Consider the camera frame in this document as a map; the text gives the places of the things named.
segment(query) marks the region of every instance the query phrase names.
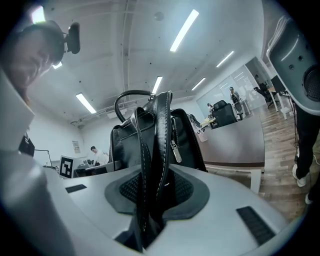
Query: zipper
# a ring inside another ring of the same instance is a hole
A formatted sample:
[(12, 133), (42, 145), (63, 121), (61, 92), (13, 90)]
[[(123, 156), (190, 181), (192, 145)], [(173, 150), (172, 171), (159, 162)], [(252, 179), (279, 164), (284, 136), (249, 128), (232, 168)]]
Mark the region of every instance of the zipper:
[(179, 152), (179, 148), (177, 146), (178, 145), (177, 125), (176, 125), (176, 119), (174, 117), (171, 117), (171, 123), (172, 123), (171, 148), (173, 150), (175, 160), (177, 161), (177, 163), (181, 163), (182, 158)]

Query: office chair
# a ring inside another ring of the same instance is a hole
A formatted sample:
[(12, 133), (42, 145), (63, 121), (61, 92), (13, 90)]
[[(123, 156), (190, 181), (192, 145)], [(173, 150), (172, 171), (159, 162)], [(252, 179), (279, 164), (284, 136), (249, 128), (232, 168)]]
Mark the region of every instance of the office chair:
[(215, 117), (218, 123), (217, 127), (223, 127), (237, 122), (232, 105), (230, 103), (220, 100), (214, 104), (213, 107), (214, 111), (212, 112), (212, 115)]
[(190, 118), (191, 123), (194, 123), (195, 126), (197, 126), (200, 129), (202, 128), (201, 124), (198, 122), (198, 120), (196, 119), (196, 117), (193, 114), (190, 114), (189, 118)]
[(240, 120), (243, 120), (243, 110), (242, 110), (242, 106), (240, 104), (240, 102), (237, 102), (236, 104), (234, 104), (234, 107), (236, 109), (236, 114), (240, 117)]
[(258, 87), (254, 87), (253, 89), (254, 89), (257, 93), (261, 94), (261, 95), (264, 97), (265, 102), (266, 102), (267, 105), (268, 105), (268, 108), (269, 108), (272, 104), (274, 104), (274, 101), (272, 100), (272, 97), (271, 97), (270, 93), (268, 93), (268, 92), (266, 92), (266, 91), (263, 91), (263, 90), (259, 89)]

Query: wooden floor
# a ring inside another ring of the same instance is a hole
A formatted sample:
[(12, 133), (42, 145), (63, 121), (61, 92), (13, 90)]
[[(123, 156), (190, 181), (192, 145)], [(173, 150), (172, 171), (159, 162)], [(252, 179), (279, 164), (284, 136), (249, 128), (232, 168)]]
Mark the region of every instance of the wooden floor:
[[(290, 109), (289, 101), (284, 98), (284, 103)], [(294, 117), (287, 114), (287, 120), (283, 114), (276, 112), (274, 106), (259, 107), (252, 111), (251, 115), (259, 115), (262, 123), (264, 146), (265, 146), (265, 168), (261, 177), (259, 195), (270, 202), (283, 215), (292, 221), (300, 216), (305, 208), (305, 196), (318, 178), (320, 166), (315, 158), (310, 168), (311, 176), (306, 176), (306, 186), (298, 187), (292, 176), (292, 168), (295, 164), (296, 148)], [(320, 163), (320, 136), (313, 147), (314, 155)], [(251, 174), (247, 172), (214, 170), (211, 173), (229, 177), (237, 180), (250, 188)]]

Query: black sign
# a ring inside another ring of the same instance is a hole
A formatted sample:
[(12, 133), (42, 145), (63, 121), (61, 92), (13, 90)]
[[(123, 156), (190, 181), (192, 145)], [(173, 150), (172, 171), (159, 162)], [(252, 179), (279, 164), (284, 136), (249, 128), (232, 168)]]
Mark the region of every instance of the black sign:
[(66, 157), (61, 158), (60, 164), (60, 175), (66, 178), (72, 178), (72, 165), (74, 163), (73, 159), (69, 159)]

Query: fluorescent light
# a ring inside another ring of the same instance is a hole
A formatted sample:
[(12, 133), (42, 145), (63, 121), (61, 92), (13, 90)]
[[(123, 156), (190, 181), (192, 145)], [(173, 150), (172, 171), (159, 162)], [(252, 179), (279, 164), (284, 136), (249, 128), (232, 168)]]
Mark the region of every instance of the fluorescent light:
[(91, 114), (96, 113), (97, 111), (90, 105), (90, 103), (86, 100), (85, 96), (82, 93), (76, 95), (78, 100), (86, 107), (87, 110), (90, 111)]
[(57, 68), (59, 68), (59, 67), (61, 67), (62, 66), (62, 62), (60, 61), (59, 63), (58, 63), (58, 65), (52, 65), (52, 67), (56, 70)]
[(241, 72), (240, 74), (238, 74), (236, 77), (234, 77), (234, 79), (236, 79), (238, 76), (240, 76), (243, 72)]
[(224, 87), (225, 85), (227, 85), (228, 83), (225, 83), (224, 85), (222, 85), (221, 87), (220, 87), (220, 89), (222, 88), (222, 87)]
[(198, 82), (196, 85), (195, 85), (195, 87), (193, 87), (192, 89), (191, 89), (191, 91), (193, 91), (194, 89), (196, 89), (197, 88), (197, 86), (198, 85), (200, 85), (204, 80), (205, 80), (206, 78), (204, 77), (204, 78), (202, 78), (201, 79), (201, 81), (200, 82)]
[(154, 84), (154, 87), (153, 87), (153, 90), (152, 90), (152, 93), (153, 93), (153, 94), (156, 94), (156, 92), (157, 92), (157, 90), (158, 90), (158, 87), (159, 87), (159, 85), (160, 85), (160, 83), (161, 83), (161, 80), (162, 80), (162, 76), (158, 76), (158, 77), (156, 78), (156, 81), (155, 81), (155, 84)]
[(192, 12), (190, 13), (189, 17), (186, 19), (185, 23), (183, 24), (182, 28), (180, 29), (180, 32), (176, 36), (176, 38), (171, 46), (171, 49), (170, 49), (171, 52), (175, 52), (177, 50), (182, 39), (184, 39), (186, 33), (188, 32), (192, 23), (194, 23), (194, 21), (198, 17), (198, 15), (199, 15), (199, 12), (197, 12), (196, 10), (193, 9)]
[(231, 56), (231, 54), (233, 54), (233, 53), (234, 53), (234, 51), (230, 52), (230, 53), (227, 55), (227, 57), (225, 57), (216, 67), (219, 68), (219, 66), (220, 66), (222, 63), (224, 63), (225, 60), (228, 59), (228, 58)]
[(40, 6), (39, 8), (37, 8), (32, 14), (32, 22), (38, 23), (38, 22), (45, 22), (46, 18), (45, 18), (45, 12), (44, 12), (44, 8), (42, 6)]

